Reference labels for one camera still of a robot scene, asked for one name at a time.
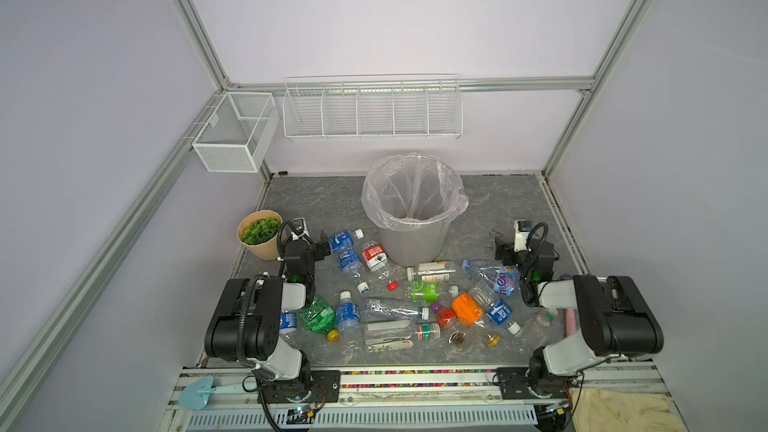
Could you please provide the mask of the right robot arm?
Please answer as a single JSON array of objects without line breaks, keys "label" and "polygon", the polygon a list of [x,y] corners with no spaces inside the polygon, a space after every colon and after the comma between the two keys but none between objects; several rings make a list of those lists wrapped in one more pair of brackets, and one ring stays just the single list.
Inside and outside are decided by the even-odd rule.
[{"label": "right robot arm", "polygon": [[519,290],[528,307],[574,310],[577,332],[540,346],[529,361],[527,382],[534,390],[573,380],[580,372],[606,360],[656,354],[664,346],[661,326],[634,280],[628,276],[577,275],[554,280],[541,267],[545,239],[515,251],[512,243],[495,239],[495,257],[520,272]]}]

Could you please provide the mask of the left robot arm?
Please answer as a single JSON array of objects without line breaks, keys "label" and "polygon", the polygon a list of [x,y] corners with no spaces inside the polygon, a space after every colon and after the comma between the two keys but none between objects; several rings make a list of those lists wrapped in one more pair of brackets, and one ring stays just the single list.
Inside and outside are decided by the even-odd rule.
[{"label": "left robot arm", "polygon": [[277,276],[228,280],[205,333],[207,356],[236,362],[262,382],[308,389],[309,360],[281,338],[280,319],[312,304],[315,263],[329,254],[327,245],[290,240],[281,246]]}]

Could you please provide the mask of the pepsi label bottle blue cap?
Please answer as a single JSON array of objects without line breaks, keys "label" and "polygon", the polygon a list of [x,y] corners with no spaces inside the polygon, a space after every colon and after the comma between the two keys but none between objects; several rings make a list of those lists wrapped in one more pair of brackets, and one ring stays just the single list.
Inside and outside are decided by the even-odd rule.
[{"label": "pepsi label bottle blue cap", "polygon": [[280,315],[279,335],[285,342],[291,342],[298,329],[298,316],[294,311],[284,311]]}]

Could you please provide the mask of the orange label bottle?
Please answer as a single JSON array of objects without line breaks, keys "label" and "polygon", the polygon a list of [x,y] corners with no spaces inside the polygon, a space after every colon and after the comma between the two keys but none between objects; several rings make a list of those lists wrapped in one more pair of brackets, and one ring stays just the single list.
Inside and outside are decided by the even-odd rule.
[{"label": "orange label bottle", "polygon": [[459,295],[451,304],[458,320],[488,348],[495,348],[501,341],[491,319],[480,305],[468,294]]}]

